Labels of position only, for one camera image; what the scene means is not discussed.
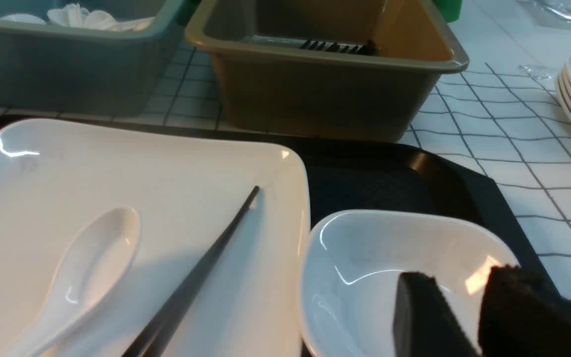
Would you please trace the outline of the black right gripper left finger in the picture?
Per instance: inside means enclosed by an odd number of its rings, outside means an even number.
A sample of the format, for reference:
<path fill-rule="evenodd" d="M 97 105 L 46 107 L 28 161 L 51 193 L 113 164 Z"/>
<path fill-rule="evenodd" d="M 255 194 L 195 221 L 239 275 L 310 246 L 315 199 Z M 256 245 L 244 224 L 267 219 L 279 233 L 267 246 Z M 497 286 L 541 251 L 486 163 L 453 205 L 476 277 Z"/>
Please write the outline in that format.
<path fill-rule="evenodd" d="M 435 278 L 401 273 L 393 323 L 397 357 L 477 357 Z"/>

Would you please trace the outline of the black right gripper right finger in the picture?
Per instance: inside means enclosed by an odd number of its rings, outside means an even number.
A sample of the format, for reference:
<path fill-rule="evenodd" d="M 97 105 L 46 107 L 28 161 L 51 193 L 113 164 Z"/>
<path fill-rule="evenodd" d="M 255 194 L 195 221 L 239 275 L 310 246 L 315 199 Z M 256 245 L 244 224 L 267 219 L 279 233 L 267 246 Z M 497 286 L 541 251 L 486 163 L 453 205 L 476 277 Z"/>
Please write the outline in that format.
<path fill-rule="evenodd" d="M 521 267 L 492 267 L 478 327 L 485 357 L 571 357 L 571 301 L 543 286 Z"/>

